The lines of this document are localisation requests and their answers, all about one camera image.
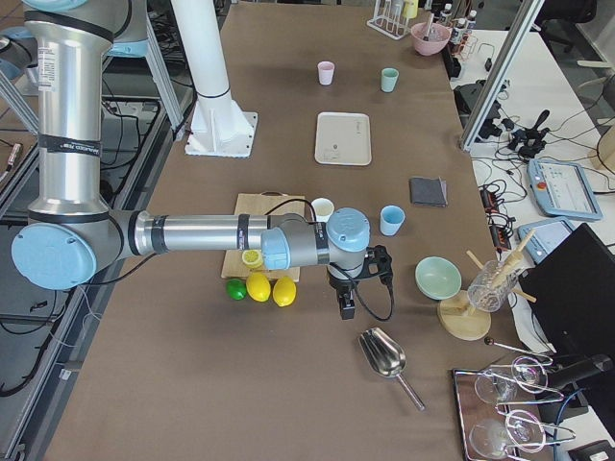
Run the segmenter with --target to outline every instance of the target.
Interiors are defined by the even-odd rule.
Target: white cup
[[[319,223],[326,223],[329,221],[329,218],[331,218],[331,215],[335,211],[333,202],[329,199],[325,199],[324,197],[313,200],[311,205],[314,207],[314,211],[316,212],[316,221]]]

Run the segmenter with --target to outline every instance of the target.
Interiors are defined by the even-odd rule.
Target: pink bowl
[[[412,35],[412,45],[419,55],[431,56],[440,52],[442,48],[446,46],[451,38],[451,29],[444,27],[442,24],[433,24],[431,26],[431,36],[436,36],[437,39],[431,39],[430,41],[424,41],[425,28],[427,22],[419,22],[414,24],[410,28],[410,34]]]

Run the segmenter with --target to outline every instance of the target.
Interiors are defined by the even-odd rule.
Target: mint green cup
[[[381,73],[381,90],[385,93],[390,93],[395,89],[395,84],[400,73],[393,67],[386,67]]]

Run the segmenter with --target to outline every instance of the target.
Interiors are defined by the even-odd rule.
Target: green bowl
[[[430,256],[421,260],[414,276],[419,290],[433,300],[447,300],[461,289],[459,270],[443,257]]]

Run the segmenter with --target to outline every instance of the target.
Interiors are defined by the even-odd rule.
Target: white tray
[[[314,158],[328,165],[369,165],[369,117],[364,113],[320,112]]]

